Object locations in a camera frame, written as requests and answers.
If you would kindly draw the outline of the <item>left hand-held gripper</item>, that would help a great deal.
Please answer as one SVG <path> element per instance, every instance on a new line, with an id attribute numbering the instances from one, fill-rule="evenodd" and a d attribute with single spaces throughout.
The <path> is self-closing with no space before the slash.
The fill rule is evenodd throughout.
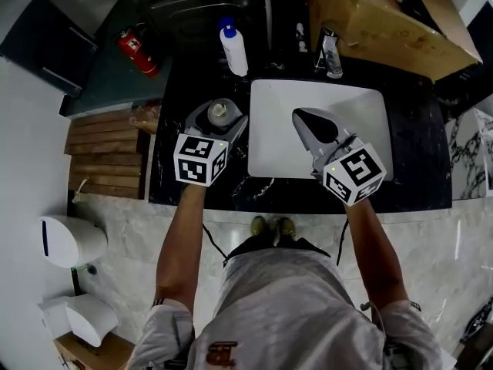
<path id="1" fill-rule="evenodd" d="M 249 117 L 243 115 L 226 135 L 205 136 L 199 129 L 210 122 L 210 104 L 201 104 L 187 116 L 184 133 L 176 141 L 173 160 L 179 182 L 210 187 L 226 169 L 229 152 L 247 127 Z"/>

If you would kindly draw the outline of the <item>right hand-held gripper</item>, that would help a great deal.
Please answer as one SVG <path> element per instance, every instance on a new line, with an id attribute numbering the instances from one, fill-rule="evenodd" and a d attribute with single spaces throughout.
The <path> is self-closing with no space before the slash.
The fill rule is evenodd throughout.
<path id="1" fill-rule="evenodd" d="M 375 149 L 356 134 L 336 141 L 333 113 L 296 108 L 292 122 L 305 150 L 314 157 L 314 177 L 346 206 L 352 207 L 379 189 L 387 171 Z"/>

